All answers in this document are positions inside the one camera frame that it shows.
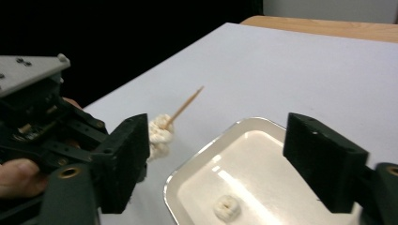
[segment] wooden surface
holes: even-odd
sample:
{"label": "wooden surface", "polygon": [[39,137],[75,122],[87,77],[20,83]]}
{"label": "wooden surface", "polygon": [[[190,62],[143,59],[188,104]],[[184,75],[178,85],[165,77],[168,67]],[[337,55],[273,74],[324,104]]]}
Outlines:
{"label": "wooden surface", "polygon": [[269,16],[253,16],[240,24],[318,35],[398,43],[398,24],[336,22]]}

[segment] tabletop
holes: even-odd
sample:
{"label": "tabletop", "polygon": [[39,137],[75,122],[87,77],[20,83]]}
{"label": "tabletop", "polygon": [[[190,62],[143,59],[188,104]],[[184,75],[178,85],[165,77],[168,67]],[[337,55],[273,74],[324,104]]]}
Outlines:
{"label": "tabletop", "polygon": [[[354,38],[334,37],[336,27]],[[85,107],[112,131],[135,114],[147,113],[150,120],[173,114],[204,86],[175,120],[169,156],[150,162],[125,212],[101,215],[101,223],[176,224],[164,201],[167,179],[245,118],[263,117],[285,127],[288,113],[306,114],[371,152],[369,166],[398,162],[398,44],[393,35],[385,35],[387,41],[377,32],[365,35],[367,28],[394,33],[396,26],[269,17],[226,23]],[[288,195],[293,199],[296,193]],[[307,224],[336,224],[319,215],[302,217],[299,210],[292,215],[311,221]]]}

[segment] white tray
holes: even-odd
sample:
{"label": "white tray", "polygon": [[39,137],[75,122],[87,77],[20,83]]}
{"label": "white tray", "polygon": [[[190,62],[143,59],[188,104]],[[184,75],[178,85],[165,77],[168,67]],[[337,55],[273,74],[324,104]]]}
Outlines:
{"label": "white tray", "polygon": [[239,200],[229,224],[359,224],[332,214],[283,156],[285,128],[259,117],[236,122],[167,179],[165,203],[176,224],[225,224],[213,213],[222,195]]}

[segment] wooden stick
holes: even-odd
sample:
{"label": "wooden stick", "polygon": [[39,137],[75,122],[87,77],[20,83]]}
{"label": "wooden stick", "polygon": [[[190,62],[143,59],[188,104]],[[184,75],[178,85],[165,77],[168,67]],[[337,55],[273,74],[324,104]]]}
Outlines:
{"label": "wooden stick", "polygon": [[190,98],[188,98],[184,104],[176,111],[176,113],[167,121],[167,123],[162,127],[163,129],[167,129],[169,127],[169,125],[171,125],[176,118],[188,107],[188,105],[191,104],[191,102],[193,102],[193,100],[199,95],[199,93],[203,90],[204,86],[202,86],[201,88],[199,88],[195,94],[193,94]]}

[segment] human hand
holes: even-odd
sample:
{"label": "human hand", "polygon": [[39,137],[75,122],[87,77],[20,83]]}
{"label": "human hand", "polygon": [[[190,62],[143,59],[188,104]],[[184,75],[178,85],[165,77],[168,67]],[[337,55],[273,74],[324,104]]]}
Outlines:
{"label": "human hand", "polygon": [[0,198],[30,198],[47,186],[47,176],[27,158],[18,158],[0,165]]}

